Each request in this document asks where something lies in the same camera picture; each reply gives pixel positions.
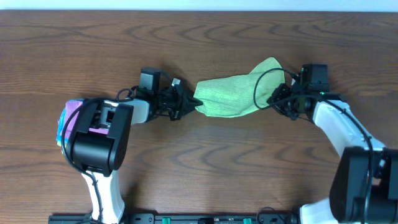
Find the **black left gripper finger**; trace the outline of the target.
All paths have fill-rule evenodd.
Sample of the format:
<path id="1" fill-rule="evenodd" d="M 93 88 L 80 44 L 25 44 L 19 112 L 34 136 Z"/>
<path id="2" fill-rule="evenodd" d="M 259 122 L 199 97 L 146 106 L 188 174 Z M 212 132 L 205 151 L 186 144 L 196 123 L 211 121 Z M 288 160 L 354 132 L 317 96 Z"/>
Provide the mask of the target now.
<path id="1" fill-rule="evenodd" d="M 191 113 L 192 111 L 195 111 L 194 106 L 189 106 L 186 108 L 179 108 L 179 109 L 175 110 L 174 120 L 181 120 L 184 116 Z"/>
<path id="2" fill-rule="evenodd" d="M 181 93 L 181 108 L 195 108 L 197 106 L 202 106 L 203 102 L 193 96 L 193 92 L 182 91 Z"/>

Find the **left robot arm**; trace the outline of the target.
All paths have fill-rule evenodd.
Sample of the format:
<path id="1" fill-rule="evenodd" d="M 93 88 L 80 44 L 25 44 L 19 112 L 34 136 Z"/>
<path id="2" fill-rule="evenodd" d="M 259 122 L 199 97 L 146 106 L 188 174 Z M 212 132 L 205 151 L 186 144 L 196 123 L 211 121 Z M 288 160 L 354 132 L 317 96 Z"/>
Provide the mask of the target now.
<path id="1" fill-rule="evenodd" d="M 65 160 L 88 184 L 93 211 L 77 223 L 119 223 L 125 203 L 119 169 L 134 124 L 159 116 L 180 120 L 202 102 L 181 81 L 160 69 L 141 69 L 139 84 L 115 98 L 82 98 L 65 104 L 58 122 L 57 142 Z"/>

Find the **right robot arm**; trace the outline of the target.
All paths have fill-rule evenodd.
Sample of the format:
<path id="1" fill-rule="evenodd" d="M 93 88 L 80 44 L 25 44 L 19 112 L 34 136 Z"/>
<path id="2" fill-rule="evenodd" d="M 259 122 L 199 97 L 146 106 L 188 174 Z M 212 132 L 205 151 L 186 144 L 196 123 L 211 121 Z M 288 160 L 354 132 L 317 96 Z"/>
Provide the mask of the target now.
<path id="1" fill-rule="evenodd" d="M 330 92 L 328 67 L 305 64 L 267 103 L 296 120 L 304 114 L 327 136 L 340 162 L 328 198 L 300 207 L 301 223 L 397 223 L 397 150 L 388 149 Z"/>

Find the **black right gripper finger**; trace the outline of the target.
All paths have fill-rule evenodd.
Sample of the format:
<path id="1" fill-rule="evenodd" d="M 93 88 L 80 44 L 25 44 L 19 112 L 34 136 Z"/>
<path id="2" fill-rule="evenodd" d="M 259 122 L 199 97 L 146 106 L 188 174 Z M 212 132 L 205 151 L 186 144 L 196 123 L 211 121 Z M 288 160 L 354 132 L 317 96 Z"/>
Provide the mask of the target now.
<path id="1" fill-rule="evenodd" d="M 290 101 L 282 102 L 282 100 L 290 97 L 291 95 L 292 92 L 290 87 L 287 84 L 282 83 L 272 92 L 271 96 L 267 100 L 267 103 L 273 108 L 288 108 Z"/>
<path id="2" fill-rule="evenodd" d="M 276 105 L 275 110 L 279 114 L 290 118 L 292 121 L 297 120 L 300 116 L 300 113 L 297 111 L 295 106 L 292 106 L 291 104 Z"/>

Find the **green microfiber cloth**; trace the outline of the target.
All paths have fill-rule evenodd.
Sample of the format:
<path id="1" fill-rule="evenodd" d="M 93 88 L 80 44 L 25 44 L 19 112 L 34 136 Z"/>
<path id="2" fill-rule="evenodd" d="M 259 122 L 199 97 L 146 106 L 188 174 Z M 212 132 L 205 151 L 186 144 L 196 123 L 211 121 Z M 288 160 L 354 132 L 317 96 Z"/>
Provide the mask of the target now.
<path id="1" fill-rule="evenodd" d="M 203 104 L 195 109 L 209 117 L 235 118 L 267 106 L 272 92 L 285 82 L 280 63 L 269 57 L 250 73 L 197 83 L 194 97 Z"/>

